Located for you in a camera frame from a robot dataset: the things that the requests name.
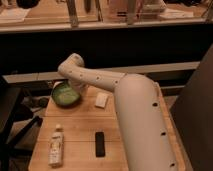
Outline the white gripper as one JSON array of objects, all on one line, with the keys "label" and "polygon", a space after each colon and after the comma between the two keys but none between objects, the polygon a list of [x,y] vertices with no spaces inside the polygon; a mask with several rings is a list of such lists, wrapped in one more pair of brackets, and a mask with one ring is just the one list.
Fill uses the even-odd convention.
[{"label": "white gripper", "polygon": [[74,81],[74,80],[69,80],[68,84],[72,87],[73,90],[78,92],[79,94],[83,95],[86,91],[87,86],[84,83]]}]

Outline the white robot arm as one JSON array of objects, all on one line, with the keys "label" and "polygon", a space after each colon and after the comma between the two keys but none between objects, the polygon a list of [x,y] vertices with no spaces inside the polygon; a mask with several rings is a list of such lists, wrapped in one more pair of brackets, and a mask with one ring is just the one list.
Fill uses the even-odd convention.
[{"label": "white robot arm", "polygon": [[129,171],[178,171],[154,81],[140,74],[85,68],[76,53],[58,66],[58,73],[73,84],[113,93]]}]

